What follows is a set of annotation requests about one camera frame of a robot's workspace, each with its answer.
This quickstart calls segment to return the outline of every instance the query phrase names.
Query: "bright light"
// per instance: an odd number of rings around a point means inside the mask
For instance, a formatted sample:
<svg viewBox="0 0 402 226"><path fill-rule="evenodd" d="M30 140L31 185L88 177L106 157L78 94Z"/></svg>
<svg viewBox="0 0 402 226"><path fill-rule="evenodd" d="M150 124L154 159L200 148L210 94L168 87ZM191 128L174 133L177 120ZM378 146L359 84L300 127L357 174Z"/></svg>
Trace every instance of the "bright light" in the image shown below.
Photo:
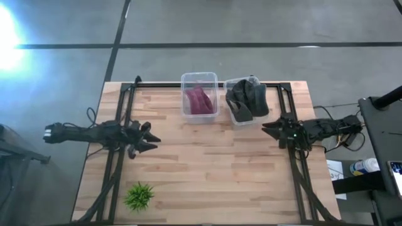
<svg viewBox="0 0 402 226"><path fill-rule="evenodd" d="M10 70L18 65L22 59L23 51L14 49L20 40L11 13L1 3L0 34L0 70Z"/></svg>

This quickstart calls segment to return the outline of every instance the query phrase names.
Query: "wooden table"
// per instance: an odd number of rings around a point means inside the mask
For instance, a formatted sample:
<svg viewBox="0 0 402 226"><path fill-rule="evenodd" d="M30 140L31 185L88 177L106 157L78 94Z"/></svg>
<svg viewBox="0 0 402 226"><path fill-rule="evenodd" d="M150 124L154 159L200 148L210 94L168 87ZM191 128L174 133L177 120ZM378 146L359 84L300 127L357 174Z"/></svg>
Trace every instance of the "wooden table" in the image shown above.
<svg viewBox="0 0 402 226"><path fill-rule="evenodd" d="M97 122L114 119L120 86L121 82L105 84ZM299 120L315 118L307 83L291 86ZM125 155L115 223L300 223L288 151L279 149L260 124L233 128L222 89L220 115L212 125L187 124L180 99L180 88L136 89L131 118L150 121L151 132L162 142L134 160ZM267 88L266 99L266 122L275 121L280 116L277 92ZM89 153L99 148L91 144ZM98 196L106 157L104 151L86 161L73 220ZM310 153L308 167L314 192L340 218L322 148ZM139 213L123 204L127 190L138 181L155 192L149 208ZM303 199L308 212L305 194Z"/></svg>

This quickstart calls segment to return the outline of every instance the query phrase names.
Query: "plastic container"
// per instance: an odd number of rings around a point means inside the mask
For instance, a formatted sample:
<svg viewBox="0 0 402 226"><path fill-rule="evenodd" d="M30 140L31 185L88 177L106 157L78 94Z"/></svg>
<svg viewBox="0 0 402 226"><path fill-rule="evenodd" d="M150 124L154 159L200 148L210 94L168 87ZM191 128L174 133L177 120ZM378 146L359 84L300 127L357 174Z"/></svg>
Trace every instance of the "plastic container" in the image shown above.
<svg viewBox="0 0 402 226"><path fill-rule="evenodd" d="M185 91L202 87L212 103L213 114L191 114L190 99ZM213 72L194 72L182 75L182 115L190 124L210 124L219 115L218 77Z"/></svg>
<svg viewBox="0 0 402 226"><path fill-rule="evenodd" d="M350 166L350 172L355 176L359 176L359 175L363 175L365 173L371 173L371 172L375 172L375 171L379 171L378 162L377 162L377 159L375 159L375 158L360 160L360 161L357 161L357 162L351 164L351 166Z"/></svg>
<svg viewBox="0 0 402 226"><path fill-rule="evenodd" d="M248 76L248 77L243 77L243 78L235 78L235 79L230 79L230 80L226 80L224 82L224 90L225 90L225 94L227 93L227 90L230 90L233 88L233 86L238 83L241 80L246 79L247 81L251 82L253 85L259 85L259 79L257 77L254 76ZM237 122L236 119L233 116L232 111L230 110L229 106L227 105L227 103L225 103L225 106L229 109L229 112L231 113L231 119L233 124L235 124L236 126L246 126L246 125L250 125L250 124L254 124L257 122L261 122L263 121L265 118L267 118L267 116L264 117L253 117L253 119L251 121L247 121L247 122Z"/></svg>

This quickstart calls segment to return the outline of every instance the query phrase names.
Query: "table leg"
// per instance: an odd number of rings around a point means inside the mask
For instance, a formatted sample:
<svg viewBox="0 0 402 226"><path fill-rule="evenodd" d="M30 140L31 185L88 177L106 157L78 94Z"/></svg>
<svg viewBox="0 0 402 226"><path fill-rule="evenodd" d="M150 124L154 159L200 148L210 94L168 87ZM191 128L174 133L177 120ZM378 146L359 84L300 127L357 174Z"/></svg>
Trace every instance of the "table leg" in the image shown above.
<svg viewBox="0 0 402 226"><path fill-rule="evenodd" d="M335 180L332 182L335 194L343 194L353 191L385 190L383 176L380 171L366 173L360 176Z"/></svg>

